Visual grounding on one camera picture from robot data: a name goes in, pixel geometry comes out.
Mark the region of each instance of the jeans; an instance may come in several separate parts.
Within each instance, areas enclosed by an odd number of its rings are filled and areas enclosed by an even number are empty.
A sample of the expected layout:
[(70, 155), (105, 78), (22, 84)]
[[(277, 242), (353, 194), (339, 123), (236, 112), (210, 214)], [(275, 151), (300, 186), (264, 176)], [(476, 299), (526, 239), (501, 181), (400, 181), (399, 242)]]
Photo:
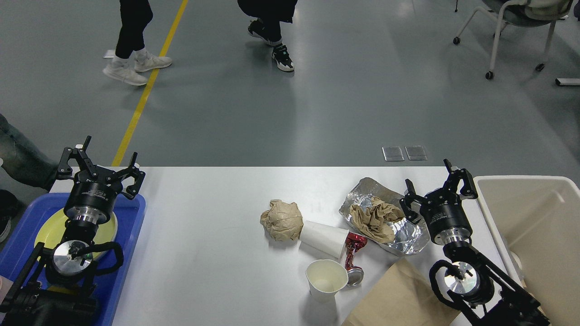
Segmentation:
[(50, 191), (58, 163), (42, 154), (18, 129), (0, 114), (0, 158), (8, 175), (32, 187)]

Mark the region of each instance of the aluminum foil tray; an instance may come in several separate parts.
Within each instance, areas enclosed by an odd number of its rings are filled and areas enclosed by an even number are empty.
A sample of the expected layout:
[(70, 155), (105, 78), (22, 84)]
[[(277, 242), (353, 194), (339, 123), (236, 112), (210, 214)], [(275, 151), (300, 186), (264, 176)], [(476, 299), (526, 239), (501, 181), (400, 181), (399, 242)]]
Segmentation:
[[(371, 207), (372, 197), (378, 197), (384, 202), (393, 204), (400, 209), (401, 205), (399, 204), (399, 199), (403, 198), (403, 195), (383, 187), (380, 183), (371, 178), (361, 179), (356, 187), (346, 195), (345, 202), (338, 210), (346, 219), (346, 222), (350, 227), (357, 230), (359, 233), (360, 230), (352, 223), (353, 217), (350, 214), (350, 206), (353, 204), (359, 205), (363, 210), (365, 210), (367, 207)], [(399, 257), (414, 255), (419, 253), (429, 242), (429, 231), (427, 230), (427, 225), (423, 219), (421, 219), (417, 225), (414, 225), (406, 219), (395, 223), (385, 223), (393, 229), (393, 232), (395, 233), (395, 241), (389, 244), (382, 244), (373, 239), (369, 239), (375, 241), (381, 248), (394, 255)]]

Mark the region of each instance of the brown paper bag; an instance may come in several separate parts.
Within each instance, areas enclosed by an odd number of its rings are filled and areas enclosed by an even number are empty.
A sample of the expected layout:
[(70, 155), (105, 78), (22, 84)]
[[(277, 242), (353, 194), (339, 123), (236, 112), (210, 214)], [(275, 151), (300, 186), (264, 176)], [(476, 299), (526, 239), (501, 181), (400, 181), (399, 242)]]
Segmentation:
[(449, 326), (458, 314), (439, 302), (415, 266), (401, 259), (350, 312), (342, 326)]

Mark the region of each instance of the crushed paper cup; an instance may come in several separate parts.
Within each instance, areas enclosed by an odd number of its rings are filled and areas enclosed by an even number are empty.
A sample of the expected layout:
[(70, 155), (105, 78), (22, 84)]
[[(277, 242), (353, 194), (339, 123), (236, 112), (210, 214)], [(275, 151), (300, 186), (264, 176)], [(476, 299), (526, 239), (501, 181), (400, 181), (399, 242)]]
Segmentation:
[(300, 240), (329, 255), (340, 258), (348, 235), (349, 231), (340, 227), (304, 221)]

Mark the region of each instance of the white plastic bin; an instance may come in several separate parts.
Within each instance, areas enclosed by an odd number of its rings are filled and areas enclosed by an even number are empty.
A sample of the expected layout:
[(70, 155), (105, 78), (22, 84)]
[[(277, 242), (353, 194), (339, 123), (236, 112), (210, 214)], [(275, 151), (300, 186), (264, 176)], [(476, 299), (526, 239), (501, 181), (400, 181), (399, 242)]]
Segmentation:
[[(523, 276), (552, 325), (580, 321), (580, 190), (558, 176), (479, 176), (477, 199), (508, 275)], [(521, 261), (514, 268), (509, 251)]]

